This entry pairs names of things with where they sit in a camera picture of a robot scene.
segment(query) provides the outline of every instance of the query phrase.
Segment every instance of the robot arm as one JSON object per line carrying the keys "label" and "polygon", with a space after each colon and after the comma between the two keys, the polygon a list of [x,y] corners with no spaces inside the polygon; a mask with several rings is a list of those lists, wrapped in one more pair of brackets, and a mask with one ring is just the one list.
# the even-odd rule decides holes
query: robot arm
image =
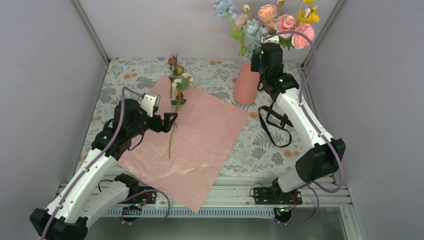
{"label": "robot arm", "polygon": [[[119,102],[118,106],[115,107],[114,118],[109,120],[104,125],[103,130],[96,135],[91,145],[92,150],[88,152],[82,166],[62,191],[62,193],[70,191],[65,201],[60,204],[64,197],[60,194],[46,209],[36,208],[32,212],[30,220],[38,235],[41,236],[47,228],[45,236],[47,240],[83,240],[88,229],[107,210],[138,193],[138,180],[122,174],[117,176],[107,189],[87,201],[96,184],[117,164],[122,154],[130,148],[132,138],[144,135],[147,130],[166,133],[171,130],[177,114],[164,113],[164,120],[159,115],[155,115],[159,100],[159,95],[147,93],[143,95],[141,104],[134,99],[124,99],[124,109],[121,109],[121,102]],[[123,120],[120,129],[118,129],[121,111],[124,112]],[[118,131],[118,134],[113,143],[90,166],[90,163],[109,144],[116,131]],[[48,220],[52,216],[54,218],[48,225]]]}
{"label": "robot arm", "polygon": [[[342,139],[334,139],[321,125],[305,99],[299,101],[299,84],[291,74],[284,73],[283,50],[278,40],[278,36],[273,37],[261,45],[261,53],[253,55],[251,70],[259,72],[263,90],[288,116],[307,150],[297,160],[295,168],[272,182],[273,196],[280,202],[279,200],[293,194],[297,188],[339,169],[336,158],[323,136],[336,149],[340,159],[343,157],[346,145]],[[311,121],[318,126],[319,132]]]}

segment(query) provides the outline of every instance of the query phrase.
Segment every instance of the orange flower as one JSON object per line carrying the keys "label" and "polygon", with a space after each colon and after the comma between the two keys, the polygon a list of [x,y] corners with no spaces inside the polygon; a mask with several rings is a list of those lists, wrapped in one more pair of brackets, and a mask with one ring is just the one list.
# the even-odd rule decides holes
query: orange flower
{"label": "orange flower", "polygon": [[176,59],[175,57],[171,57],[171,58],[168,60],[168,63],[169,63],[169,64],[171,64],[171,65],[174,65],[174,64],[176,64],[176,63],[177,63],[177,59]]}
{"label": "orange flower", "polygon": [[176,67],[175,67],[175,70],[176,70],[176,73],[177,73],[178,75],[181,75],[181,74],[183,74],[183,73],[184,73],[184,67],[182,67],[182,66],[180,66],[180,65],[176,66]]}

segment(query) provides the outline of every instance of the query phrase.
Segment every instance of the pink vase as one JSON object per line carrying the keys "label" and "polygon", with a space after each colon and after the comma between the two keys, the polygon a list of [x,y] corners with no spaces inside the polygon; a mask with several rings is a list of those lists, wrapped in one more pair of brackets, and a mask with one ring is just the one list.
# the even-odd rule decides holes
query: pink vase
{"label": "pink vase", "polygon": [[240,104],[252,104],[258,95],[259,72],[251,71],[243,61],[234,88],[234,99]]}

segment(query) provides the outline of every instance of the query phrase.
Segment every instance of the white flower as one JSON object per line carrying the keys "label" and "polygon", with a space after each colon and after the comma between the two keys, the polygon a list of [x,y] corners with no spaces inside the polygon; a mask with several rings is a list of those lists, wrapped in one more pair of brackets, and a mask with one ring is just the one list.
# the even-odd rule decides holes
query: white flower
{"label": "white flower", "polygon": [[172,90],[176,91],[177,90],[177,84],[180,84],[180,83],[181,83],[181,78],[174,79],[172,84],[171,84]]}
{"label": "white flower", "polygon": [[244,4],[244,5],[243,5],[243,10],[244,10],[246,13],[250,13],[250,12],[251,12],[251,6],[250,6],[249,4]]}
{"label": "white flower", "polygon": [[192,85],[193,84],[193,81],[195,80],[195,78],[193,77],[193,75],[191,75],[188,72],[184,72],[183,74],[181,74],[181,77],[182,78],[185,78],[185,79],[188,78],[188,77],[190,77],[190,79],[188,80],[190,82],[190,85]]}

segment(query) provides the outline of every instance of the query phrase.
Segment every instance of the pink rose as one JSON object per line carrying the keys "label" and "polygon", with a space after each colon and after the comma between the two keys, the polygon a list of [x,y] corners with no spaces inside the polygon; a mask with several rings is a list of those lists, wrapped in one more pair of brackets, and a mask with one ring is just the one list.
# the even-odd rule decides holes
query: pink rose
{"label": "pink rose", "polygon": [[[311,41],[314,40],[315,31],[308,23],[300,24],[295,31],[306,35]],[[309,45],[309,42],[302,36],[294,34],[291,38],[291,45],[293,45],[295,49],[303,49],[305,46]]]}
{"label": "pink rose", "polygon": [[277,17],[277,7],[272,4],[263,5],[257,12],[257,17],[264,23]]}
{"label": "pink rose", "polygon": [[243,26],[248,21],[248,18],[249,18],[249,16],[246,13],[240,13],[238,15],[237,21],[235,21],[235,25],[237,26],[237,28],[242,29]]}
{"label": "pink rose", "polygon": [[[294,31],[296,29],[296,26],[297,26],[296,18],[294,16],[284,14],[277,18],[275,29],[277,30],[277,32]],[[287,38],[290,38],[291,35],[292,33],[286,33],[286,34],[281,34],[280,36],[287,39]]]}

